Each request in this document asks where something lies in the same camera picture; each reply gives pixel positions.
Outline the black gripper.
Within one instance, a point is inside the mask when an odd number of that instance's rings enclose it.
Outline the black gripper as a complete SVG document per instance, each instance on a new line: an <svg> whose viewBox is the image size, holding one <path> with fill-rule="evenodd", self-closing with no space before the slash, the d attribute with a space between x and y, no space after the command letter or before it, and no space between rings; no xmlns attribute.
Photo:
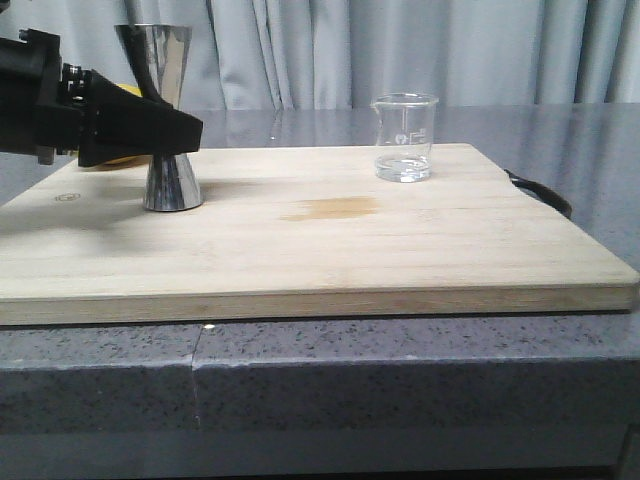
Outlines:
<svg viewBox="0 0 640 480"><path fill-rule="evenodd" d="M177 155L199 150L203 122L173 108L160 92L158 49L168 25L122 24L118 38L142 97L134 111L139 155ZM23 29L1 40L1 150L51 164L57 154L77 152L87 130L87 98L97 71L64 63L60 37Z"/></svg>

